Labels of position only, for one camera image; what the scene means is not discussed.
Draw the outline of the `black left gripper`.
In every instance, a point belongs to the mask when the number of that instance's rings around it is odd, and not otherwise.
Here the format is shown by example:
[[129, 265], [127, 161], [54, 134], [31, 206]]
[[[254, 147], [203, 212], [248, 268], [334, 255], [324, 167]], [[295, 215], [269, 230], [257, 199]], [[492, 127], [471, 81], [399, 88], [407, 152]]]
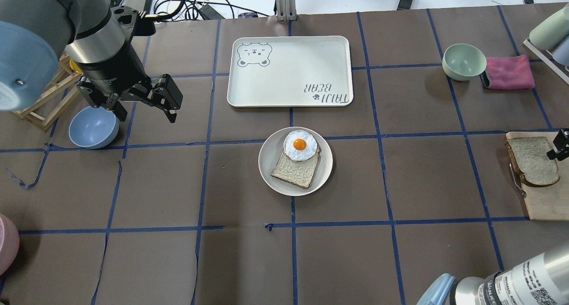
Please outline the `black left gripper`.
[[119, 121], [126, 121], [128, 111], [120, 102], [122, 92], [130, 93], [136, 84], [147, 90], [144, 104], [162, 110], [169, 123], [175, 123], [177, 110], [181, 108], [183, 94], [169, 74], [162, 74], [151, 79], [144, 71], [144, 66], [130, 42], [124, 43], [118, 53], [107, 60], [97, 63], [77, 62], [88, 78], [90, 85], [85, 85], [92, 92], [81, 92], [89, 105], [111, 111]]

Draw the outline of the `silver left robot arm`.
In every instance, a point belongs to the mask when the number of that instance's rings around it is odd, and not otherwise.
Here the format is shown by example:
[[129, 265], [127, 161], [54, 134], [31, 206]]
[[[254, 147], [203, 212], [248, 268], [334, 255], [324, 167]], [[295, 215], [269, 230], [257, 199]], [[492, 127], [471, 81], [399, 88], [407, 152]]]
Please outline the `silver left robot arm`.
[[174, 123], [182, 92], [169, 74], [153, 82], [131, 44], [165, 19], [107, 0], [0, 0], [1, 110], [40, 100], [66, 53], [83, 72], [77, 88], [91, 107], [125, 121], [122, 102], [141, 102]]

